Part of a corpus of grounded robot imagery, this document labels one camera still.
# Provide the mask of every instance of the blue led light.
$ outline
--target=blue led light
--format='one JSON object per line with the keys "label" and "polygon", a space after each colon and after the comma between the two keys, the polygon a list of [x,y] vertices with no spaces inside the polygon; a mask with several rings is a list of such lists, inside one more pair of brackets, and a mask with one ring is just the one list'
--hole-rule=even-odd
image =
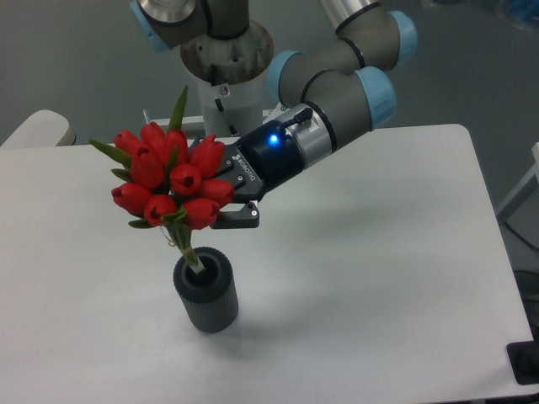
{"label": "blue led light", "polygon": [[279,137],[277,135],[271,135],[269,137],[269,143],[272,146],[277,146],[279,144]]}

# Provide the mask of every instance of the light blue joint cap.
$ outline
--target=light blue joint cap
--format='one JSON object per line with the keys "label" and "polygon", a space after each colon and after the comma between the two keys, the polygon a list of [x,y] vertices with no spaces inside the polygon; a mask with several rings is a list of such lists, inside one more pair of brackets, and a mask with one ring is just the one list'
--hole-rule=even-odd
{"label": "light blue joint cap", "polygon": [[418,31],[414,22],[402,11],[389,12],[397,21],[398,31],[400,33],[401,47],[398,52],[397,65],[409,61],[415,55],[418,49]]}
{"label": "light blue joint cap", "polygon": [[148,23],[148,20],[146,19],[142,11],[139,9],[136,0],[133,0],[133,2],[129,5],[129,8],[135,16],[135,20],[137,21],[139,28],[141,29],[144,36],[146,36],[146,39],[152,49],[156,52],[170,51],[170,48],[167,46],[167,44],[163,42],[161,37],[157,35],[157,33],[153,30],[150,23]]}
{"label": "light blue joint cap", "polygon": [[280,74],[283,72],[283,68],[288,60],[296,53],[300,53],[297,50],[285,50],[277,55],[268,66],[268,73],[266,76],[266,82],[268,83],[268,89],[271,95],[280,101],[279,95],[279,81]]}
{"label": "light blue joint cap", "polygon": [[395,89],[386,73],[375,67],[368,66],[356,70],[355,74],[360,78],[365,89],[374,130],[395,114],[397,109]]}

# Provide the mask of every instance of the white chair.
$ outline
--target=white chair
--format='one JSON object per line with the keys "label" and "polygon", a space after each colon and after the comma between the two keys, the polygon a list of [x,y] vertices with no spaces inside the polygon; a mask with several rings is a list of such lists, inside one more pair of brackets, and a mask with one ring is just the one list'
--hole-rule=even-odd
{"label": "white chair", "polygon": [[495,213],[498,223],[503,224],[521,206],[531,194],[539,188],[539,143],[532,148],[536,162],[528,172],[513,187],[507,196],[496,207]]}
{"label": "white chair", "polygon": [[0,149],[24,149],[33,147],[71,146],[77,136],[69,121],[46,109],[32,114],[0,146]]}

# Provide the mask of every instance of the red tulip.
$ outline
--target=red tulip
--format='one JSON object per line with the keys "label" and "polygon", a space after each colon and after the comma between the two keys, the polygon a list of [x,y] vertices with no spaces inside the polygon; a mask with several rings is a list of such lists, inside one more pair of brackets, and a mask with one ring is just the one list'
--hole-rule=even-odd
{"label": "red tulip", "polygon": [[144,212],[144,206],[152,197],[152,193],[138,183],[124,183],[112,190],[112,197],[119,207],[132,215],[140,215]]}
{"label": "red tulip", "polygon": [[170,186],[177,194],[192,195],[199,190],[201,183],[200,170],[191,164],[180,164],[170,172]]}
{"label": "red tulip", "polygon": [[202,181],[197,196],[215,200],[220,207],[228,205],[234,199],[236,191],[231,183],[222,179],[206,179]]}
{"label": "red tulip", "polygon": [[171,130],[167,133],[163,149],[159,153],[159,160],[163,165],[167,164],[170,153],[174,149],[174,146],[178,149],[178,162],[181,164],[189,160],[189,147],[187,146],[187,135],[183,130]]}
{"label": "red tulip", "polygon": [[153,195],[144,207],[144,217],[152,226],[161,226],[161,217],[176,213],[176,202],[168,195]]}
{"label": "red tulip", "polygon": [[131,176],[136,183],[154,189],[163,183],[165,169],[147,147],[139,147],[131,163]]}
{"label": "red tulip", "polygon": [[225,145],[221,141],[215,141],[215,135],[207,136],[191,154],[189,162],[200,169],[202,178],[212,178],[221,166],[221,160],[225,154]]}
{"label": "red tulip", "polygon": [[161,129],[161,126],[155,122],[142,126],[141,139],[156,156],[161,154],[161,150],[165,144],[165,132]]}
{"label": "red tulip", "polygon": [[219,204],[207,198],[193,198],[184,202],[187,210],[185,224],[191,230],[202,230],[216,221],[219,215]]}
{"label": "red tulip", "polygon": [[135,156],[138,148],[144,146],[144,144],[138,137],[133,135],[127,129],[123,129],[123,131],[121,131],[121,133],[115,137],[115,146],[124,152]]}

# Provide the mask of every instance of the tulip bouquet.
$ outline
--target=tulip bouquet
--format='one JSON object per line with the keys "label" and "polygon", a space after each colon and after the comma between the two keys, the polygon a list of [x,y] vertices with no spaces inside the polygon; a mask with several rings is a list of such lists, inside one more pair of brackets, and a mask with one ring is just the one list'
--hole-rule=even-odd
{"label": "tulip bouquet", "polygon": [[166,227],[169,244],[178,247],[196,274],[205,270],[191,246],[193,230],[211,225],[220,209],[231,203],[234,187],[214,179],[225,152],[216,136],[207,136],[192,151],[181,130],[187,88],[173,111],[168,130],[152,122],[144,125],[139,139],[128,130],[114,138],[115,146],[90,143],[123,166],[112,173],[125,181],[112,190],[114,202],[136,219],[136,229]]}

